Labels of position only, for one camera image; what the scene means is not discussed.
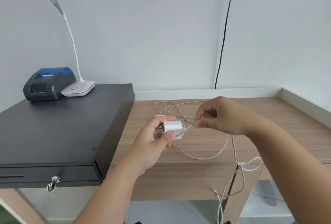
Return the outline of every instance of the tangled cable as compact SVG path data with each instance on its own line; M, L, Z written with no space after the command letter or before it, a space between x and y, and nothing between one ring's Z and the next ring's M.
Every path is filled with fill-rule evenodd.
M175 103L170 102L170 101L159 101L159 102L154 103L154 106L155 106L155 108L157 108L157 109L160 110L159 116L162 114L162 112L166 111L166 112L172 113L172 114L174 114L174 115L176 115L176 116L182 117L182 118L178 118L177 120L184 120L184 121L188 122L188 123L189 123L189 126L183 128L184 130L182 130L182 132L181 132L181 134L184 134L184 132L186 132L188 129L190 129L190 127L191 127L192 124L193 124L192 120L189 120L188 118L190 118L190 119L194 119L194 118L193 118L193 117L184 116L184 114L182 113L182 111L181 111L180 108L179 108L179 105L189 104L189 103L197 103L197 102L205 102L205 100L200 100L200 101L190 101L190 102L185 102L185 103L180 103L180 104L175 104ZM159 108L159 107L156 106L156 105L159 104L159 103L169 103L169 104L171 104L171 105L167 106L167 107L164 108L164 109L161 109L161 108ZM175 107L179 110L180 114L176 114L176 113L174 113L174 112L171 112L171 111L167 110L168 108L173 107L173 106L175 106ZM208 160L208 159L213 159L213 158L217 157L218 155L220 155L220 154L222 153L222 151L223 151L223 150L225 149L225 147L226 147L227 140L228 140L228 134L226 134L225 144L224 144L224 147L222 148L222 150L221 150L219 153L217 153L216 155L214 155L214 156L212 156L212 157L208 157L208 158L196 158L196 157L193 157L193 156L189 155L188 153L186 153L183 149L181 149L180 147L178 147L178 146L175 145L174 143L172 143L172 146L176 147L178 150L182 151L185 155L189 156L189 157L192 158L192 159L197 159L197 160ZM243 163L243 162L238 161L238 159L237 159L236 147L235 147L235 145L234 145L234 140L233 140L233 135L231 135L231 140L232 140L232 146L233 146L234 159L235 159L235 162L236 162L238 168L234 171L234 173L233 173L233 174L229 177L229 179L227 180L227 182L226 182L226 184L225 184L225 187L224 187L224 189L223 189L222 194L219 194L216 190L213 189L213 192L216 194L216 196L218 197L218 200L219 200L219 205L218 205L218 210L217 210L217 212L218 212L218 215L217 215L217 223L220 223L220 224L223 223L222 200L223 200L224 198L231 197L231 196L237 195L238 193L241 193L241 192L245 189L245 187L246 187L246 180L245 180L245 174L244 174L244 171L246 171L246 172L255 171L255 170L257 170L257 169L260 167L260 165L261 165L261 163L262 163L262 159L261 159L260 157L255 157L254 159L251 159L251 160L250 160L249 162L247 162L247 163ZM253 169L246 169L246 168L245 168L247 165L249 165L250 163L252 163L252 162L255 161L255 160L259 160L259 164L257 165L257 167L255 167L255 168L253 168ZM233 176L234 176L239 170L241 171L241 174L242 174L242 177L243 177L243 187L242 187L242 189L239 190L239 191L236 192L236 193L229 194L229 195L225 195L225 191L226 191L227 185L229 184L229 182L232 180Z

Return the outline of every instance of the key lock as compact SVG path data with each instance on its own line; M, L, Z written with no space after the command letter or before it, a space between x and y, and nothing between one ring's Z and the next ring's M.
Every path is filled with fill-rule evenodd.
M51 178L51 182L47 185L46 190L48 192L52 192L56 196L57 195L57 192L56 192L57 186L56 186L56 184L60 183L61 181L62 181L62 179L60 177L53 176Z

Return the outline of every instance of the forearm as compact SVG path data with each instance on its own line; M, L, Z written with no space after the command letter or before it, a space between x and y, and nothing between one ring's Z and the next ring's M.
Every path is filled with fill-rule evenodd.
M110 172L74 223L123 224L137 177L137 169L124 158Z
M275 123L248 133L298 223L331 223L331 172Z

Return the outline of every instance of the person's right hand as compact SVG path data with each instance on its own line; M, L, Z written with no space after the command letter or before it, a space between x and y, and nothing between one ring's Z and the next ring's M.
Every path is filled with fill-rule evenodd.
M233 135L247 135L259 128L261 117L232 99L220 96L200 105L193 126Z

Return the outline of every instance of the white desk lamp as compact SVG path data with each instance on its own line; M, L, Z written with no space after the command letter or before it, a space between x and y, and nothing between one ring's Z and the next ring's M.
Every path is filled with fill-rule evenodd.
M69 85L61 93L64 96L67 96L67 97L84 96L84 95L88 94L89 91L92 90L92 88L95 86L95 81L86 81L86 80L82 79L81 72L79 70L79 65L78 65L78 57L77 57L75 42L73 41L73 37L72 37L72 33L71 33L71 30L70 30L70 27L69 27L69 24L68 24L67 17L64 14L64 11L63 11L63 9L62 9L62 7L61 7L58 0L50 0L50 1L59 10L59 12L61 13L61 15L62 15L64 21L66 22L67 27L68 27L70 37L71 37L71 41L72 41L73 50L75 52L76 64L77 64L78 75L79 75L79 81Z

